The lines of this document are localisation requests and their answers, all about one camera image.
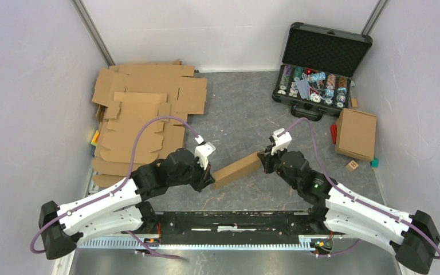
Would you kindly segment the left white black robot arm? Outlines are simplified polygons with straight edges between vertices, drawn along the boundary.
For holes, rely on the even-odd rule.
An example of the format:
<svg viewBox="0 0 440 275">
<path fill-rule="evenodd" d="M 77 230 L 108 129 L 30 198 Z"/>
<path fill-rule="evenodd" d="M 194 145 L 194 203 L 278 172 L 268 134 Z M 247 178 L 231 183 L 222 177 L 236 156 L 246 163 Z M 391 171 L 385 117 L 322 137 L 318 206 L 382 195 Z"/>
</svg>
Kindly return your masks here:
<svg viewBox="0 0 440 275">
<path fill-rule="evenodd" d="M 189 185 L 200 192 L 214 183 L 209 156 L 215 150 L 211 143 L 197 146 L 194 152 L 180 148 L 87 198 L 63 205 L 43 204 L 38 226 L 46 258 L 61 258 L 105 235 L 136 230 L 152 233 L 159 218 L 148 200 L 170 187 Z"/>
</svg>

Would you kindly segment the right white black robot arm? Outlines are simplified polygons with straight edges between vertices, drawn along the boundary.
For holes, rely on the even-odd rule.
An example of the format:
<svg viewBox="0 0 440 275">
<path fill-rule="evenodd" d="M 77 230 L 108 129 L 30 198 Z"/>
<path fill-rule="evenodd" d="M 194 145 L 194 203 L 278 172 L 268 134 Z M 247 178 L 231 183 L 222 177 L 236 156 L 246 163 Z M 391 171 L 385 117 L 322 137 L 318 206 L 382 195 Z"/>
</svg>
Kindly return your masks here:
<svg viewBox="0 0 440 275">
<path fill-rule="evenodd" d="M 367 199 L 313 170 L 300 151 L 274 152 L 268 147 L 257 156 L 266 174 L 278 175 L 312 205 L 308 214 L 312 232 L 331 231 L 369 242 L 419 274 L 428 274 L 440 255 L 440 234 L 428 213 L 410 214 Z"/>
</svg>

